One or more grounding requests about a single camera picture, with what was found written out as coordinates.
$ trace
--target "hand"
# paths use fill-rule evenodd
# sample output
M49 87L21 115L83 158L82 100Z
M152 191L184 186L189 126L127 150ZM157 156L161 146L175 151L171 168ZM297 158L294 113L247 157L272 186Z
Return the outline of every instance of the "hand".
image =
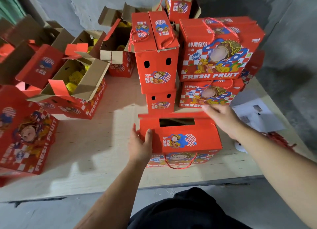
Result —
M217 126L226 132L232 139L236 139L236 132L245 124L228 105L202 105L203 111L212 118Z
M143 142L139 137L140 131L135 130L135 124L130 133L129 140L129 161L137 164L148 164L152 156L152 131L148 129L145 135L145 141Z

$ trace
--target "rectangular cutout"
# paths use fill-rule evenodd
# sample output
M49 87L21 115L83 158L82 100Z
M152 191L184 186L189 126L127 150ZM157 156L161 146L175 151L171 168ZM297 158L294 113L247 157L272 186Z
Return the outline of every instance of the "rectangular cutout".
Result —
M184 126L184 125L195 125L194 118L170 118L170 119L160 119L160 127L170 127L170 126Z

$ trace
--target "wooden table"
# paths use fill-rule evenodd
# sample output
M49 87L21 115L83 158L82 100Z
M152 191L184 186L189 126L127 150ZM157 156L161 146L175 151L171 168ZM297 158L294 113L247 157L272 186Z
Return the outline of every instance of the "wooden table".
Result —
M19 179L0 188L0 202L34 200L105 191L128 161L127 143L138 114L147 113L145 95L141 94L137 71L132 78L106 78L105 90L92 120L70 119L64 115L57 129L43 174ZM296 152L314 159L293 127L254 78L248 84L284 123L279 131ZM178 112L199 109L177 108ZM168 167L147 168L139 188L179 187L231 183L261 177L252 158L234 147L233 141L219 131L223 150L207 163L186 170Z

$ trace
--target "gray concrete wall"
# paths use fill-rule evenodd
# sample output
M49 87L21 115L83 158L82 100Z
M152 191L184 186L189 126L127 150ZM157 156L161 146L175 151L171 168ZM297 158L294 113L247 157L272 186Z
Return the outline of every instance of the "gray concrete wall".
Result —
M153 6L159 0L31 0L43 19L57 20L74 36L82 29L109 30L97 19L104 5L121 9ZM315 0L198 0L202 17L245 16L267 33L260 45L266 51L257 78L299 136L317 151Z

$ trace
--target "floor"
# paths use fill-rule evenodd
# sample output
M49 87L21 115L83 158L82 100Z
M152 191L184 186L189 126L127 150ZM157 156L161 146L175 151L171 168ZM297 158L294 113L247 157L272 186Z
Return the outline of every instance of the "floor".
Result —
M201 187L223 210L254 229L306 229L265 179L245 185ZM139 190L132 214L189 187ZM72 229L100 194L70 196L61 200L0 204L0 229Z

